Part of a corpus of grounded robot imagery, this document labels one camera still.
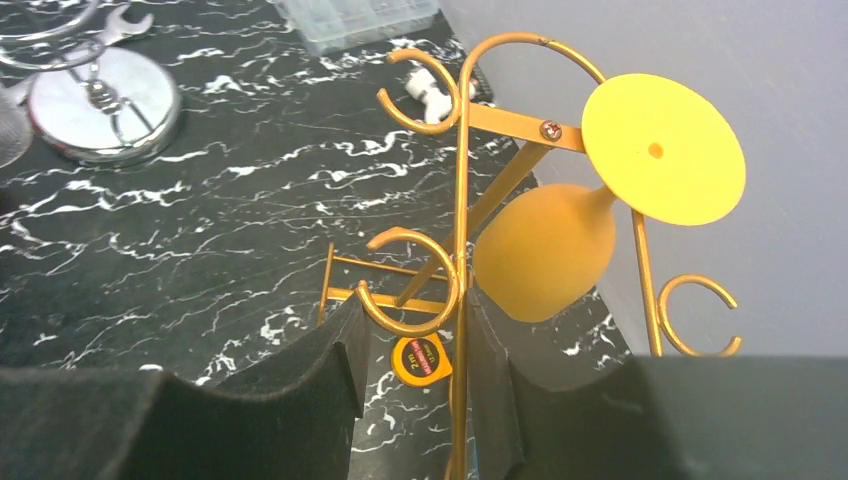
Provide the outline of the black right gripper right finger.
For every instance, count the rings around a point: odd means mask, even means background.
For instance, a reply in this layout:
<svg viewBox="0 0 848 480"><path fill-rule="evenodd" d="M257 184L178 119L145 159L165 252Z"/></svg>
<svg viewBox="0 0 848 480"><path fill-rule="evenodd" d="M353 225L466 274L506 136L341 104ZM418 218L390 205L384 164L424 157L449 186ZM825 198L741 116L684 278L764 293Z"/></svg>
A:
<svg viewBox="0 0 848 480"><path fill-rule="evenodd" d="M600 371L468 298L483 479L843 479L847 361L636 356Z"/></svg>

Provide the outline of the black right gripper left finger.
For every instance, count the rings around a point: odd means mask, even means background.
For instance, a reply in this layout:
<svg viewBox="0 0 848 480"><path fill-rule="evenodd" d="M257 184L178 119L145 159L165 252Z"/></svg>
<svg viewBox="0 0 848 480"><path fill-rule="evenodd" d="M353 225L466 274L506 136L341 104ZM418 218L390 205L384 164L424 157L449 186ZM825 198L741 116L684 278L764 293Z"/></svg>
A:
<svg viewBox="0 0 848 480"><path fill-rule="evenodd" d="M1 372L5 479L344 479L370 327L349 299L220 384L167 371Z"/></svg>

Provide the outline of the orange plastic goblet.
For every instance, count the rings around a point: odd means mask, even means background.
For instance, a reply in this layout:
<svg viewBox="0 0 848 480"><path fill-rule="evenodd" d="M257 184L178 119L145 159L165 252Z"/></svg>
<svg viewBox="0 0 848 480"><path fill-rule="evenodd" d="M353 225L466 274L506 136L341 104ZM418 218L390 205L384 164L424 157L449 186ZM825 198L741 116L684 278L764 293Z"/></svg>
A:
<svg viewBox="0 0 848 480"><path fill-rule="evenodd" d="M630 73L600 84L582 113L582 140L599 188L529 190L477 238L476 284L513 320L546 321L598 282L615 248L614 203L699 226L730 213L745 189L745 156L729 123L664 77Z"/></svg>

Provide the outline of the gold wire glass rack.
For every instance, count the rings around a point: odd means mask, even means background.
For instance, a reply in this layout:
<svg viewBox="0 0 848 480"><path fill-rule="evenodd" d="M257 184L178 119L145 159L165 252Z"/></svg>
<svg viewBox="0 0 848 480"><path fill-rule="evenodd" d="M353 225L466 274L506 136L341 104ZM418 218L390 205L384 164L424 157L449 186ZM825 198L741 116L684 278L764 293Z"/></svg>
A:
<svg viewBox="0 0 848 480"><path fill-rule="evenodd" d="M382 108L392 118L416 132L427 135L449 129L457 132L455 222L450 238L437 242L402 227L378 234L369 242L370 249L406 241L427 248L432 257L413 273L400 295L375 295L365 282L352 290L371 319L399 338L424 337L435 333L447 321L455 321L456 347L449 400L453 438L446 468L449 479L464 478L468 469L468 298L472 286L477 285L472 258L479 234L509 202L529 190L549 184L596 189L602 184L586 154L582 117L580 125L572 127L473 102L472 76L478 60L486 52L507 44L535 45L568 58L594 79L595 89L611 79L585 56L560 41L536 33L508 32L477 45L465 60L458 78L453 78L441 62L420 50L405 49L390 55L391 62L418 62L447 84L452 111L439 124L415 121L395 106L386 91L377 95ZM722 285L697 274L674 277L656 289L646 233L646 222L653 218L628 207L651 353L660 356L664 347L671 345L678 352L691 355L691 347L678 337L669 320L670 293L682 284L698 284L712 291L729 308L736 307L736 299Z"/></svg>

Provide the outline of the silver wire glass rack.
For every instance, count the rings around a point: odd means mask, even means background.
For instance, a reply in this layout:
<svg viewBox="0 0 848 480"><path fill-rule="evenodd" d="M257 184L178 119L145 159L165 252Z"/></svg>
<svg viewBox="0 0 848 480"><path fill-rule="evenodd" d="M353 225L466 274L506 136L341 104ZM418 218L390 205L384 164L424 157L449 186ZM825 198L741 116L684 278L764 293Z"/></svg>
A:
<svg viewBox="0 0 848 480"><path fill-rule="evenodd" d="M57 50L41 63L14 58L13 48L52 45L93 18L90 1L65 23L1 37L2 65L37 74L24 102L33 139L40 138L63 157L95 169L120 170L154 159L179 131L182 97L171 73L153 59L122 47L106 46L95 35L73 48Z"/></svg>

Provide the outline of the clear cut glass goblet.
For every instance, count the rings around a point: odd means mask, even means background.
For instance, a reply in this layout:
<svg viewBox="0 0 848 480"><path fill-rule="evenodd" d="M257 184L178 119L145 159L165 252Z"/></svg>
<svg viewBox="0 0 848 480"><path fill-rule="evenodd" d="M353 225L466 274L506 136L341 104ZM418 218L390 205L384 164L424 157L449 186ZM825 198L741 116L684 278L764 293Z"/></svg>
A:
<svg viewBox="0 0 848 480"><path fill-rule="evenodd" d="M31 124L24 111L1 91L1 167L17 161L30 148Z"/></svg>

